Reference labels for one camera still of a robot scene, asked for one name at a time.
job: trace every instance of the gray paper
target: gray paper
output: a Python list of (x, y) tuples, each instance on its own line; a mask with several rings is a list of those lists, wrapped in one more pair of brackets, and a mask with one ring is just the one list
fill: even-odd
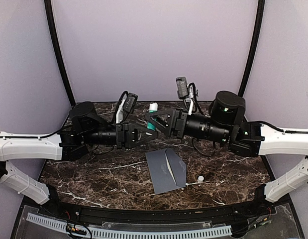
[(170, 148), (146, 153), (155, 194), (186, 186), (186, 164)]

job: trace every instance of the small white cap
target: small white cap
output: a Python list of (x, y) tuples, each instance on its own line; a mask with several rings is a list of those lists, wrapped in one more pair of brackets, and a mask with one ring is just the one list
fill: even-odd
[(150, 111), (157, 111), (158, 110), (158, 104), (157, 103), (150, 103), (149, 110)]
[(202, 183), (202, 182), (204, 181), (204, 179), (205, 179), (205, 178), (204, 178), (203, 176), (199, 176), (197, 181), (198, 181), (199, 183)]

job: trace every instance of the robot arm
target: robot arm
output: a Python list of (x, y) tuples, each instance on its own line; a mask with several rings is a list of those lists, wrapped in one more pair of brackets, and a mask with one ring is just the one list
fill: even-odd
[[(179, 92), (185, 90), (178, 87), (178, 95)], [(256, 200), (276, 202), (308, 182), (308, 129), (277, 128), (262, 121), (243, 122), (245, 100), (228, 91), (216, 94), (208, 112), (209, 117), (173, 109), (147, 113), (145, 118), (166, 136), (181, 139), (188, 135), (220, 145), (227, 143), (228, 150), (239, 156), (257, 157), (277, 153), (304, 156), (285, 175), (257, 188)]]
[[(0, 132), (0, 183), (41, 205), (51, 199), (58, 200), (56, 190), (52, 186), (30, 178), (18, 170), (10, 160), (76, 160), (89, 153), (87, 144), (116, 145), (120, 149), (134, 148), (153, 140), (158, 136), (157, 132), (137, 124), (123, 122), (126, 115), (133, 111), (136, 100), (137, 95), (132, 93), (127, 94), (125, 100), (120, 100), (114, 123), (98, 116), (93, 103), (84, 102), (70, 110), (73, 124), (70, 130), (61, 129), (49, 135)], [(149, 134), (144, 134), (140, 140), (139, 134), (142, 132)]]

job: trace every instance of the marble tabletop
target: marble tabletop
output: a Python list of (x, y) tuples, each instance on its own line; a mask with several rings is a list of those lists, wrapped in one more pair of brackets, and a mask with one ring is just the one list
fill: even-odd
[[(209, 104), (200, 102), (206, 114)], [(111, 119), (115, 105), (95, 103), (106, 120)], [(148, 107), (149, 102), (138, 102), (127, 121), (146, 125)], [(182, 107), (182, 102), (158, 102), (159, 110)], [(208, 141), (196, 144), (205, 154), (212, 151)], [(164, 148), (173, 149), (187, 164), (189, 185), (155, 195), (145, 153)], [(111, 147), (100, 145), (77, 161), (48, 161), (40, 181), (54, 186), (63, 202), (130, 210), (196, 209), (251, 201), (255, 188), (270, 181), (260, 157), (238, 157), (219, 145), (213, 157), (204, 157), (194, 151), (187, 136), (179, 140), (160, 133), (156, 140), (137, 148), (105, 153), (109, 150)], [(202, 184), (197, 183), (200, 175), (205, 178)]]

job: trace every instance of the black cable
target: black cable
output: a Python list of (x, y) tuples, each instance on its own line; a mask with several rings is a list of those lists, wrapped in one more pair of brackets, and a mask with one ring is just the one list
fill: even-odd
[(183, 102), (184, 102), (184, 106), (185, 106), (186, 110), (189, 111), (189, 107), (188, 107), (188, 105), (187, 105), (186, 99), (183, 99)]
[(241, 232), (241, 231), (243, 231), (243, 230), (245, 230), (245, 229), (248, 229), (249, 226), (251, 226), (253, 223), (255, 223), (260, 217), (261, 217), (261, 215), (258, 216), (258, 217), (256, 217), (255, 219), (253, 219), (253, 220), (252, 220), (248, 225), (246, 225), (245, 227), (243, 227), (243, 228), (241, 228), (241, 229), (239, 229), (239, 230), (237, 230), (237, 231), (235, 231), (235, 232), (232, 232), (232, 233), (233, 233), (233, 234), (244, 234), (244, 233), (246, 233), (246, 232)]
[(268, 217), (265, 217), (261, 222), (258, 222), (258, 223), (256, 223), (256, 224), (254, 224), (260, 217), (262, 217), (263, 215), (259, 215), (258, 217), (256, 217), (254, 220), (252, 220), (247, 226), (245, 226), (245, 227), (243, 227), (243, 228), (241, 228), (241, 229), (239, 229), (239, 230), (237, 230), (237, 231), (235, 231), (235, 232), (232, 232), (233, 234), (245, 234), (245, 233), (247, 233), (247, 232), (249, 232), (249, 231), (251, 231), (251, 230), (253, 230), (253, 229), (255, 229), (255, 228), (258, 228), (258, 225), (259, 224), (261, 224), (262, 222), (265, 222), (268, 218), (270, 218), (271, 217), (271, 214), (272, 214), (272, 210), (271, 210), (271, 208), (267, 208), (268, 209), (268, 211), (269, 211), (269, 216)]
[(198, 100), (197, 100), (197, 91), (196, 91), (196, 85), (194, 84), (194, 82), (191, 82), (189, 85), (188, 85), (188, 88), (190, 89), (190, 87), (193, 87), (193, 92), (194, 92), (194, 103), (195, 103), (195, 106), (196, 108), (198, 109), (199, 113), (202, 114), (204, 116), (204, 113), (202, 111), (202, 109), (200, 108), (199, 106), (199, 103), (198, 103)]
[(114, 150), (114, 145), (112, 145), (112, 149), (110, 149), (109, 151), (103, 152), (103, 153), (94, 153), (94, 151), (95, 151), (96, 149), (92, 150), (92, 154), (93, 154), (93, 155), (104, 155), (104, 154), (107, 154), (107, 153), (112, 152), (112, 151)]
[(265, 121), (251, 121), (249, 123), (261, 123), (261, 124), (265, 124), (267, 125), (268, 127), (272, 128), (272, 129), (275, 129), (276, 131), (278, 132), (282, 132), (282, 133), (302, 133), (302, 134), (308, 134), (308, 131), (295, 131), (295, 130), (286, 130), (284, 131), (283, 129), (281, 128), (278, 128), (276, 126), (274, 126), (273, 124), (270, 124), (268, 122), (265, 122)]
[(75, 225), (75, 224), (81, 225), (81, 226), (84, 227), (86, 230), (88, 230), (88, 232), (89, 232), (89, 234), (90, 234), (90, 239), (93, 238), (93, 235), (92, 235), (91, 230), (90, 230), (87, 226), (85, 226), (83, 223), (75, 222), (75, 221), (73, 221), (73, 220), (71, 220), (71, 219), (65, 219), (65, 218), (59, 217), (59, 216), (53, 214), (52, 212), (50, 212), (49, 210), (47, 210), (46, 208), (44, 208), (44, 207), (42, 207), (42, 206), (41, 206), (40, 208), (44, 209), (46, 212), (48, 212), (49, 214), (51, 214), (51, 215), (52, 215), (53, 217), (55, 217), (55, 218), (65, 220), (67, 223), (68, 223), (68, 222), (72, 222), (74, 225)]
[(118, 108), (119, 108), (120, 104), (122, 103), (122, 100), (123, 100), (123, 98), (124, 98), (125, 95), (128, 96), (128, 91), (124, 91), (124, 92), (121, 94), (121, 96), (119, 97), (118, 102), (117, 102), (117, 105), (116, 105), (116, 107), (115, 107), (114, 115), (113, 115), (113, 117), (112, 117), (112, 120), (110, 121), (110, 124), (113, 124), (113, 123), (115, 122), (116, 114), (117, 114)]
[(213, 157), (214, 156), (215, 149), (216, 149), (215, 142), (212, 143), (213, 150), (212, 150), (211, 154), (204, 154), (203, 152), (200, 151), (200, 149), (197, 148), (197, 146), (195, 146), (194, 139), (196, 139), (196, 141), (198, 141), (198, 139), (192, 138), (192, 145), (193, 145), (193, 148), (194, 148), (195, 151), (197, 151), (201, 156), (204, 156), (204, 157)]
[(125, 122), (125, 120), (127, 120), (127, 117), (129, 116), (129, 113), (126, 113), (125, 116), (123, 117), (122, 122)]
[(47, 135), (43, 135), (43, 136), (13, 136), (13, 135), (4, 135), (4, 136), (0, 136), (0, 138), (48, 138), (48, 137), (51, 137), (57, 133), (59, 133), (60, 131), (64, 130), (64, 129), (67, 129), (67, 128), (70, 128), (72, 127), (72, 125), (67, 125), (67, 126), (64, 126), (62, 128), (60, 128), (59, 130), (53, 132), (53, 133), (50, 133), (50, 134), (47, 134)]
[(256, 18), (255, 18), (255, 23), (254, 23), (254, 29), (253, 29), (253, 35), (252, 35), (249, 55), (248, 55), (245, 69), (244, 69), (240, 89), (238, 92), (238, 96), (240, 97), (243, 97), (244, 95), (244, 92), (245, 92), (245, 89), (247, 87), (247, 83), (249, 80), (250, 72), (252, 69), (252, 64), (253, 64), (255, 52), (257, 49), (257, 45), (258, 45), (259, 35), (260, 35), (261, 23), (262, 23), (263, 12), (264, 12), (264, 3), (265, 3), (265, 0), (258, 0), (258, 9), (257, 9)]
[(265, 121), (258, 120), (258, 121), (251, 121), (251, 122), (249, 122), (249, 123), (261, 123), (261, 124), (265, 124), (265, 125), (267, 125), (268, 127), (272, 128), (272, 129), (275, 129), (275, 130), (278, 131), (278, 132), (284, 133), (284, 130), (283, 130), (283, 129), (278, 128), (278, 127), (274, 126), (273, 124), (270, 124), (270, 123), (265, 122)]

